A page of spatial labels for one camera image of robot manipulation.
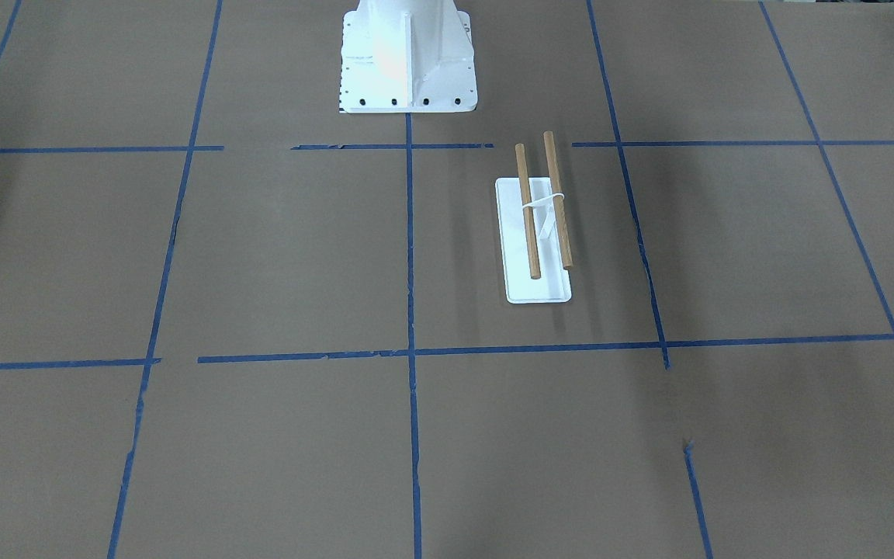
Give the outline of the white towel rack base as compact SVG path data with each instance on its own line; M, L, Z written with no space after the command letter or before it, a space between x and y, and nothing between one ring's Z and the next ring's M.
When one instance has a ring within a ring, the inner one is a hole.
M510 304L564 304L572 298L569 272L562 259L556 202L549 178L494 181L506 300Z

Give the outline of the wooden rack rod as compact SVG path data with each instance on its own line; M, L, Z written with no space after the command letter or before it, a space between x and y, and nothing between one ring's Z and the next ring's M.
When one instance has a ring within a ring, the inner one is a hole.
M515 145L515 160L517 160L517 174L519 195L521 195L521 213L524 218L526 252L528 253L529 273L532 280L542 277L542 266L539 259L539 247L537 247L537 233L535 229L535 208L533 202L531 177L528 172L524 143Z
M556 233L558 236L560 261L562 269L571 270L574 266L574 260L570 245L567 207L565 207L565 197L560 173L560 159L558 158L558 150L556 147L556 135L551 130L544 131L543 142L547 170L549 170L551 195L553 195L551 200L553 201L554 213L556 214Z

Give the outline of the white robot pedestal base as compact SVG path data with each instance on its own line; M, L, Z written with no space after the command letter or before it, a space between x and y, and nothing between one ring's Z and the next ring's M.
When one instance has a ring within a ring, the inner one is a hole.
M361 1L343 15L341 113L468 113L478 106L470 14L453 1Z

